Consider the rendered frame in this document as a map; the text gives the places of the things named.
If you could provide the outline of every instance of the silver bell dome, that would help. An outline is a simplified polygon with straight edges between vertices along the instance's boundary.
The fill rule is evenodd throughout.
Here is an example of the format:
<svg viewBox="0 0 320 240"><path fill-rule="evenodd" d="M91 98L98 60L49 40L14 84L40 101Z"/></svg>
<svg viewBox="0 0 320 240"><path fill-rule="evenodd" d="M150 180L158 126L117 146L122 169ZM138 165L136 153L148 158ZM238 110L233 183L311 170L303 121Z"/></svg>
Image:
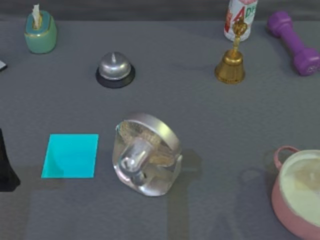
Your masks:
<svg viewBox="0 0 320 240"><path fill-rule="evenodd" d="M112 81L124 79L131 72L129 60L120 52L109 52L100 61L98 71L100 75Z"/></svg>

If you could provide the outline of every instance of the dumbbell handle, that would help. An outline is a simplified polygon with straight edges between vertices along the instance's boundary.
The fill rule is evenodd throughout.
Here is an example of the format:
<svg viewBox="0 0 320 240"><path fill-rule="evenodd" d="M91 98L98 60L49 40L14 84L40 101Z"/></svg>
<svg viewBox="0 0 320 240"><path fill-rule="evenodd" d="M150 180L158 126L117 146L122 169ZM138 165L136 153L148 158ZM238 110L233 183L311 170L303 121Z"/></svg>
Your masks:
<svg viewBox="0 0 320 240"><path fill-rule="evenodd" d="M285 45L292 51L293 55L297 55L306 48L290 24L286 24L281 28L280 36L285 42Z"/></svg>

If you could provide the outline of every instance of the green tissue holder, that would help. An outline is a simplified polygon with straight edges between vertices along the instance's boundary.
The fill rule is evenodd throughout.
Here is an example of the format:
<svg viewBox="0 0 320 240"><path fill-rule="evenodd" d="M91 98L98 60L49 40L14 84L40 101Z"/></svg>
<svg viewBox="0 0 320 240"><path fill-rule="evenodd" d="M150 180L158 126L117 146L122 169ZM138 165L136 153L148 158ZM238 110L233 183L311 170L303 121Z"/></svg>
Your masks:
<svg viewBox="0 0 320 240"><path fill-rule="evenodd" d="M47 54L57 43L57 27L54 18L47 11L40 11L41 26L35 27L32 13L26 19L24 37L30 52L34 54Z"/></svg>

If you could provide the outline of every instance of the gray tabletop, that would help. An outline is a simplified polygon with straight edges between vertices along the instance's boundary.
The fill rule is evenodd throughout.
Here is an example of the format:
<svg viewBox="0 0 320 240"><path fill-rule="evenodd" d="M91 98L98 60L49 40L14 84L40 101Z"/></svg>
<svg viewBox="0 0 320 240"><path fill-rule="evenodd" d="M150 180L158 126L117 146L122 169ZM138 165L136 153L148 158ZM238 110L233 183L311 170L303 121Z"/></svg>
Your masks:
<svg viewBox="0 0 320 240"><path fill-rule="evenodd" d="M0 22L0 127L21 179L0 194L1 240L295 240L275 217L273 153L319 149L319 75L300 77L278 39L255 22L240 45L246 79L226 85L214 67L232 43L223 22L57 22L50 54L33 55L24 22ZM318 47L318 22L295 22ZM134 82L107 89L100 58L125 54ZM130 112L166 122L182 142L183 171L149 198L112 167L115 126ZM98 133L95 177L41 179L51 133Z"/></svg>

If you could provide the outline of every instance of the table surface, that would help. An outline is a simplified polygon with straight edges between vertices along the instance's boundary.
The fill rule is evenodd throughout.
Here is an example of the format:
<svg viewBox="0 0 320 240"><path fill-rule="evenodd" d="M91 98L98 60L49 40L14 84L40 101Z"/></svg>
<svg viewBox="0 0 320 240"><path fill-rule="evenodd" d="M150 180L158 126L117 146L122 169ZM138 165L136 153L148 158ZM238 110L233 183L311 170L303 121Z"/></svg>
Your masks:
<svg viewBox="0 0 320 240"><path fill-rule="evenodd" d="M28 52L24 24L0 22L8 64L0 127L21 179L15 192L0 194L1 240L297 239L270 204L273 153L283 145L319 149L320 75L297 75L265 22L240 45L246 78L237 85L214 77L232 47L223 22L57 22L56 49L44 55ZM294 23L316 48L318 27ZM110 51L136 68L125 88L96 82ZM182 142L183 169L165 196L140 195L113 170L115 126L130 112L160 118ZM52 133L99 134L94 178L41 179Z"/></svg>

